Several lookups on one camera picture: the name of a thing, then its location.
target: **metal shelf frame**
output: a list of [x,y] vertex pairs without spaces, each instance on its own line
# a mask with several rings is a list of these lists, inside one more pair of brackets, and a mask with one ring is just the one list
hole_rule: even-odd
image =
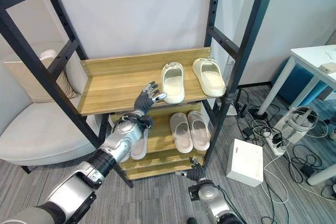
[[[27,68],[36,77],[39,83],[45,88],[45,90],[66,113],[66,115],[73,121],[76,127],[84,134],[84,136],[95,148],[98,148],[105,139],[108,114],[103,115],[99,135],[97,136],[87,124],[86,116],[80,115],[77,109],[63,93],[62,89],[56,83],[58,76],[63,71],[65,65],[75,51],[81,60],[88,59],[61,1],[50,0],[60,22],[63,25],[64,30],[69,37],[69,40],[48,68],[44,67],[6,10],[23,1],[25,0],[0,0],[0,33],[7,40],[9,45],[20,57]],[[219,106],[216,101],[213,108],[211,108],[207,100],[202,101],[214,126],[210,148],[204,157],[204,167],[207,166],[209,158],[214,150],[214,146],[225,120],[231,99],[234,96],[247,59],[251,53],[268,3],[269,0],[254,1],[242,44],[240,47],[238,47],[233,41],[231,41],[215,27],[218,0],[210,0],[204,46],[209,47],[211,45],[212,38],[214,38],[229,53],[229,55],[235,59],[235,64],[231,78],[227,85],[226,93],[220,98],[222,102],[221,105]],[[133,187],[133,182],[127,178],[125,172],[120,168],[120,166],[116,166],[115,171],[121,176],[121,178],[129,187]]]
[[266,13],[269,1],[270,0],[254,0],[243,40],[240,44],[240,47],[238,47],[233,41],[231,41],[215,27],[218,0],[210,0],[204,46],[211,46],[212,39],[215,39],[217,43],[219,43],[220,46],[235,60],[235,64],[231,72],[229,82],[226,85],[225,94],[220,97],[220,99],[216,99],[212,108],[207,100],[202,101],[203,106],[208,113],[211,123],[214,127],[210,140],[210,147],[204,157],[204,167],[206,167],[209,163],[210,156],[214,150],[219,133],[222,129],[226,113],[229,109],[232,99],[235,98],[235,91],[238,88],[241,75],[243,74],[246,62],[257,38],[257,34]]

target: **wooden shelf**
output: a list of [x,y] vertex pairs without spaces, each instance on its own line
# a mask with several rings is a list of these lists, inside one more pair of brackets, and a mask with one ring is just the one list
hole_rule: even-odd
[[195,59],[206,58],[211,48],[189,49],[120,58],[82,61],[88,81],[78,104],[82,115],[132,110],[143,87],[156,81],[160,85],[161,70],[168,62],[177,61],[185,70],[185,99],[183,103],[208,97],[193,72]]
[[177,149],[173,149],[160,153],[149,153],[140,160],[133,160],[132,158],[129,158],[126,162],[121,163],[120,166],[124,170],[147,168],[150,166],[158,166],[185,161],[188,160],[189,157],[203,157],[205,153],[205,151],[201,152],[196,149],[193,149],[189,153],[181,153]]
[[[176,112],[188,113],[192,110],[201,111],[201,103],[151,109],[148,115],[153,118],[154,127],[148,134],[147,153],[176,149],[170,129],[170,117]],[[112,121],[116,122],[120,116],[113,115]]]
[[[197,157],[197,161],[203,164],[203,158]],[[131,170],[126,170],[126,174],[129,179],[138,179],[138,178],[146,178],[156,175],[161,175],[165,173],[173,173],[178,170],[188,170],[191,169],[191,164],[189,160],[179,161],[175,163],[168,163],[157,166],[150,166],[145,168],[136,168]]]

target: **white slipper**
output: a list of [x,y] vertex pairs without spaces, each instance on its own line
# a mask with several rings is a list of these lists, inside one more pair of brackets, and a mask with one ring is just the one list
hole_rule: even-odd
[[177,150],[181,153],[191,152],[193,141],[185,114],[181,112],[173,114],[170,118],[170,128]]
[[136,141],[131,148],[131,158],[134,160],[142,159],[147,153],[148,129],[145,129],[141,138]]
[[196,59],[193,71],[203,92],[209,97],[221,97],[226,90],[221,70],[214,59]]
[[177,62],[164,66],[161,72],[162,92],[167,94],[166,103],[180,103],[184,99],[184,68]]
[[198,111],[191,111],[188,113],[188,122],[195,149],[206,151],[210,146],[210,134],[204,117]]

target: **white backdrop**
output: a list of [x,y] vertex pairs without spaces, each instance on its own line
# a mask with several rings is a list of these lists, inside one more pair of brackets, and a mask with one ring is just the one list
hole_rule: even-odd
[[209,0],[61,0],[90,58],[203,47]]

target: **white armchair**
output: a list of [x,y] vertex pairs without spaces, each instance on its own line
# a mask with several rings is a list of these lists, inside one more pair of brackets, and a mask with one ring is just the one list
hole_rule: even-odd
[[[33,44],[37,55],[48,49],[56,52],[63,42]],[[0,60],[0,159],[28,166],[46,165],[68,161],[95,150],[80,130],[55,102],[32,103],[30,97],[11,73],[4,61],[20,60],[16,54]],[[77,93],[81,93],[87,81],[78,57],[70,58],[66,73]],[[80,97],[71,99],[77,106]],[[98,134],[96,120],[88,116],[87,122]]]

